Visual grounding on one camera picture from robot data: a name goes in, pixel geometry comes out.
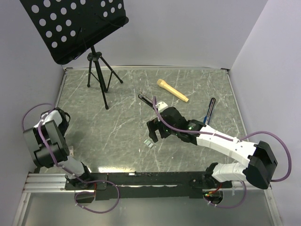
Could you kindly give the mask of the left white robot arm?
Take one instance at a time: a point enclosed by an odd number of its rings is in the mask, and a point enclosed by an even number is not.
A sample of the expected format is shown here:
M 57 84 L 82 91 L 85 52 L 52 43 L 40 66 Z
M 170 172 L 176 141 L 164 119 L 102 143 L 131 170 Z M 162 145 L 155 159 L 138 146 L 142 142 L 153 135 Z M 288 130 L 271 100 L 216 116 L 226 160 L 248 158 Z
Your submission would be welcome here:
M 84 163 L 71 156 L 64 137 L 70 119 L 70 115 L 61 108 L 53 108 L 43 112 L 33 127 L 22 128 L 23 136 L 38 168 L 57 167 L 64 171 L 67 182 L 73 187 L 88 189 L 93 177 Z

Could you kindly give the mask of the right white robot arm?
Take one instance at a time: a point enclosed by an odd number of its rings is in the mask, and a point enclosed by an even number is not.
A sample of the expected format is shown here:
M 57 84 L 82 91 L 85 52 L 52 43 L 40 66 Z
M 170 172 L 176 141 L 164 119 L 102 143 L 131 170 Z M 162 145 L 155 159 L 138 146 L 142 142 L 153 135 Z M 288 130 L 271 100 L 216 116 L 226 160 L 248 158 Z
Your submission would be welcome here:
M 239 140 L 223 134 L 198 120 L 187 120 L 174 107 L 167 107 L 155 119 L 147 122 L 149 137 L 177 136 L 181 141 L 218 151 L 235 163 L 212 163 L 205 173 L 209 187 L 217 187 L 226 181 L 247 181 L 259 189 L 267 189 L 277 167 L 277 160 L 268 143 Z

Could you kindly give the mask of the small staple box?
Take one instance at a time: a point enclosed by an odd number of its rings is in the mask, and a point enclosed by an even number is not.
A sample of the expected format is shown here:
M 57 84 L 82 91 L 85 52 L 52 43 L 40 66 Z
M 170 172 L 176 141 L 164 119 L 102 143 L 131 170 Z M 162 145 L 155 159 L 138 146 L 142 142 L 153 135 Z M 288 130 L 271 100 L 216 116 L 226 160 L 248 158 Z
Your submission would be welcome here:
M 73 146 L 69 146 L 68 149 L 69 149 L 70 156 L 74 156 L 74 148 L 73 148 Z

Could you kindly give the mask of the grey staple strip block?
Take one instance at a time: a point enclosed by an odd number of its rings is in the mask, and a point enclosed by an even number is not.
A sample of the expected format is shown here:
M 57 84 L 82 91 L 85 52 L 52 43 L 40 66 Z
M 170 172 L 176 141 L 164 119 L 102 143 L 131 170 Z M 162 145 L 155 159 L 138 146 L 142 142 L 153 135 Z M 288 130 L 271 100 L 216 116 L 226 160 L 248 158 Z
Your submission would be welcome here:
M 154 144 L 149 140 L 149 139 L 145 139 L 143 141 L 143 143 L 148 146 L 149 148 L 152 148 L 154 146 Z

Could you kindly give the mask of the black stapler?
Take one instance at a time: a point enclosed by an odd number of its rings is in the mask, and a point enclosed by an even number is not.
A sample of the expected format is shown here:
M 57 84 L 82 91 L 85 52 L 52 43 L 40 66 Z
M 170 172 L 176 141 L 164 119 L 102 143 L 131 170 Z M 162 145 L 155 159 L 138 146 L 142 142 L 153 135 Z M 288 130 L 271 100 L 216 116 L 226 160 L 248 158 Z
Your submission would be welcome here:
M 153 101 L 149 98 L 149 97 L 147 97 L 144 93 L 140 93 L 139 95 L 138 95 L 138 98 L 140 99 L 140 100 L 142 100 L 144 103 L 146 103 L 149 107 L 151 107 L 153 110 L 157 110 L 157 111 L 159 111 L 158 110 L 158 105 L 157 104 L 155 104 L 155 106 L 153 106 Z

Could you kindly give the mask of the black perforated music stand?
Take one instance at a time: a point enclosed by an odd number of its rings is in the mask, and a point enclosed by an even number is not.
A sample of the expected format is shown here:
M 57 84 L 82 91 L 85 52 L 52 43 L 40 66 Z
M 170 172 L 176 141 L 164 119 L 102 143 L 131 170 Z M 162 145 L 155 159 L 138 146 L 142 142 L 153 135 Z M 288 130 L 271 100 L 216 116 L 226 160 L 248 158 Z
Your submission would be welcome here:
M 87 50 L 95 65 L 102 94 L 109 90 L 99 60 L 106 65 L 95 44 L 129 22 L 122 0 L 23 0 L 26 13 L 38 30 L 53 60 L 66 65 Z

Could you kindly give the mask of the beige toy microphone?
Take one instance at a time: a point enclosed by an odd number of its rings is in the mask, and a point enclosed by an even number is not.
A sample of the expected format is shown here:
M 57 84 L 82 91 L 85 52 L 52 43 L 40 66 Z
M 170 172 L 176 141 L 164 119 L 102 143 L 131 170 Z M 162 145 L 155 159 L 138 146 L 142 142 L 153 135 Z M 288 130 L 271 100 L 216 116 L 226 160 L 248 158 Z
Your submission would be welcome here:
M 158 79 L 157 85 L 159 87 L 167 90 L 168 92 L 170 92 L 171 94 L 173 94 L 174 96 L 176 96 L 177 98 L 179 98 L 180 100 L 182 100 L 182 101 L 184 101 L 186 103 L 189 101 L 189 99 L 184 94 L 182 94 L 181 92 L 179 92 L 178 90 L 176 90 L 175 88 L 173 88 L 172 86 L 170 86 L 169 84 L 167 84 L 165 80 Z

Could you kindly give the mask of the aluminium table frame rail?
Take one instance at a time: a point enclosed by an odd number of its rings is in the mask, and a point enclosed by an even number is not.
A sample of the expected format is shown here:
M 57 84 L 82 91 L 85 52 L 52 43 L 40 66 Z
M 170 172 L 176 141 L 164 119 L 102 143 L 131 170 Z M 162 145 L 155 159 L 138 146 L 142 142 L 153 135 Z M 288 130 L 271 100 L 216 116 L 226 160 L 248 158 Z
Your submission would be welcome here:
M 33 194 L 60 192 L 65 192 L 63 188 L 63 174 L 29 173 L 12 225 L 22 226 L 24 224 L 26 211 Z

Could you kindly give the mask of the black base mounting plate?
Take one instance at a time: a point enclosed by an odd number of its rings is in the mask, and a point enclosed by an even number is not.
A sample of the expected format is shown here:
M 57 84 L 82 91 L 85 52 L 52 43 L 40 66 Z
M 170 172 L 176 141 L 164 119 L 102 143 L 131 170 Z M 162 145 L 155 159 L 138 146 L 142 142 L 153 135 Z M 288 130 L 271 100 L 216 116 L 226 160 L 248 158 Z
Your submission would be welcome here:
M 230 181 L 218 182 L 204 171 L 184 172 L 134 172 L 91 173 L 92 184 L 67 182 L 67 191 L 96 190 L 97 201 L 120 198 L 203 198 L 203 191 L 217 188 L 232 188 Z

